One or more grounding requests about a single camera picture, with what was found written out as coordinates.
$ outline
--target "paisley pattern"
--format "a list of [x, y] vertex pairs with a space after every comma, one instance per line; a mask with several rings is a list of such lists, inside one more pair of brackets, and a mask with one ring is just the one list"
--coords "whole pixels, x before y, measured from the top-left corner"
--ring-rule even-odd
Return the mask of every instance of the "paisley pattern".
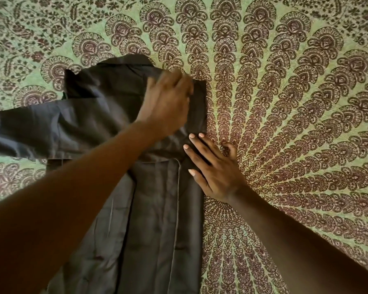
[[[205, 80], [252, 188], [368, 269], [368, 0], [0, 0], [0, 110], [128, 53]], [[44, 167], [0, 157], [0, 199]], [[289, 293], [242, 218], [204, 208], [201, 293]]]

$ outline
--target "dark gray garment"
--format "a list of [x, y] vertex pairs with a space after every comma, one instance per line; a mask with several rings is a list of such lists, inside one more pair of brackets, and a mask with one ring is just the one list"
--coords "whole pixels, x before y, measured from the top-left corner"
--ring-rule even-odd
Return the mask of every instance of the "dark gray garment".
[[[77, 75], [67, 71], [69, 98], [89, 99], [1, 111], [0, 154], [79, 157], [135, 120], [147, 77], [160, 72], [142, 55], [109, 59]], [[206, 87], [195, 81], [194, 88], [187, 124], [144, 152], [120, 180], [50, 293], [199, 292], [203, 194], [182, 149], [189, 133], [206, 130]]]

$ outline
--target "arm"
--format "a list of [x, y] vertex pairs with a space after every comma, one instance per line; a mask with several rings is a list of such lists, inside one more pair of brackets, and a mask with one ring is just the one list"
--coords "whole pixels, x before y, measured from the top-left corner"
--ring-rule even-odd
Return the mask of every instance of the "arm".
[[186, 123], [192, 92], [180, 70], [150, 78], [136, 122], [0, 202], [0, 293], [46, 287], [138, 156]]
[[246, 184], [231, 143], [225, 157], [204, 134], [191, 142], [211, 163], [207, 165], [187, 145], [184, 149], [201, 170], [189, 172], [207, 196], [230, 204], [260, 238], [292, 294], [368, 293], [368, 271], [320, 236], [272, 207]]

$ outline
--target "person's right hand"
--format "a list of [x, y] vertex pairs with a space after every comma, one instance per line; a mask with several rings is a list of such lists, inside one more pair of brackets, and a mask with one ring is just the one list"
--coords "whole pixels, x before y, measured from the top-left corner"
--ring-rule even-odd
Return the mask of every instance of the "person's right hand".
[[187, 122], [191, 94], [192, 78], [178, 68], [164, 71], [157, 82], [150, 77], [136, 121], [152, 124], [158, 139], [169, 136]]
[[214, 142], [203, 133], [199, 134], [199, 138], [190, 134], [190, 141], [211, 165], [207, 165], [188, 145], [184, 145], [185, 152], [201, 170], [204, 177], [194, 169], [188, 171], [207, 196], [229, 203], [231, 195], [242, 187], [248, 187], [244, 175], [237, 166], [237, 148], [230, 142], [222, 143], [230, 151], [229, 156], [225, 157]]

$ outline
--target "floral pattern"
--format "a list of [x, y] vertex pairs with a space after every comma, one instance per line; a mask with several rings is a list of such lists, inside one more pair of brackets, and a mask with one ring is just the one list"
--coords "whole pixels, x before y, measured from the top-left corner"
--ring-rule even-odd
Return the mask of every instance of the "floral pattern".
[[[0, 0], [0, 110], [128, 53], [205, 80], [252, 188], [368, 269], [368, 0]], [[1, 157], [0, 199], [44, 167]], [[289, 293], [235, 211], [204, 209], [201, 293]]]

